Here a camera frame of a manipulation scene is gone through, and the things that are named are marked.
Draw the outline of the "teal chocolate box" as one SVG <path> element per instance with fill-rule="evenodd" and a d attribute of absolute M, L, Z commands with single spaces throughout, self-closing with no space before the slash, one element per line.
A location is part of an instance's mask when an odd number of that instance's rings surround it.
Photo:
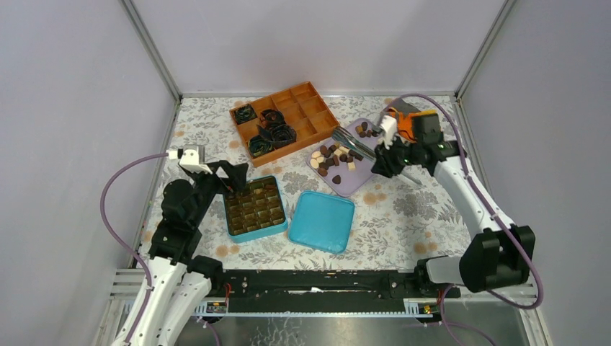
<path fill-rule="evenodd" d="M 288 229 L 288 218 L 276 177 L 246 183 L 240 192 L 223 196 L 228 235 L 237 244 L 272 236 Z"/>

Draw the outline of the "metal serving tongs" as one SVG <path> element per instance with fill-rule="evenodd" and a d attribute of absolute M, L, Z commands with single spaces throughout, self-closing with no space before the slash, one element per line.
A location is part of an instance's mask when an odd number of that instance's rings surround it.
<path fill-rule="evenodd" d="M 340 142 L 340 144 L 346 146 L 348 149 L 355 151 L 357 154 L 360 154 L 367 160 L 371 161 L 373 164 L 378 163 L 375 150 L 371 149 L 370 147 L 357 140 L 346 128 L 343 128 L 342 126 L 336 127 L 332 131 L 331 137 L 335 141 L 338 141 Z M 406 172 L 399 172 L 397 174 L 388 173 L 386 177 L 397 177 L 398 179 L 404 182 L 410 182 L 415 184 L 416 186 L 423 185 L 421 180 L 411 176 L 409 173 Z"/>

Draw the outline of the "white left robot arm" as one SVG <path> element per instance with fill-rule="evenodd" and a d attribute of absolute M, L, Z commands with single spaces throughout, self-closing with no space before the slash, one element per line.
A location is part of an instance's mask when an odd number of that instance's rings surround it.
<path fill-rule="evenodd" d="M 162 219 L 143 261 L 143 283 L 114 345 L 168 345 L 186 324 L 196 305 L 223 289 L 223 265 L 196 255 L 199 230 L 216 195 L 240 192 L 249 165 L 226 160 L 201 164 L 187 179 L 170 182 L 163 191 Z"/>

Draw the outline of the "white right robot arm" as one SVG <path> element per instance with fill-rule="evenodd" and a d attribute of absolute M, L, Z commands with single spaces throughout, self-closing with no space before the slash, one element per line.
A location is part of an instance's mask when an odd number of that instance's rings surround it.
<path fill-rule="evenodd" d="M 525 283 L 535 235 L 518 226 L 491 199 L 473 172 L 465 149 L 448 141 L 436 112 L 407 116 L 387 112 L 380 118 L 383 139 L 375 147 L 373 173 L 393 177 L 407 166 L 428 171 L 450 196 L 470 233 L 462 255 L 419 261 L 414 290 L 433 296 L 442 284 L 455 284 L 477 293 Z"/>

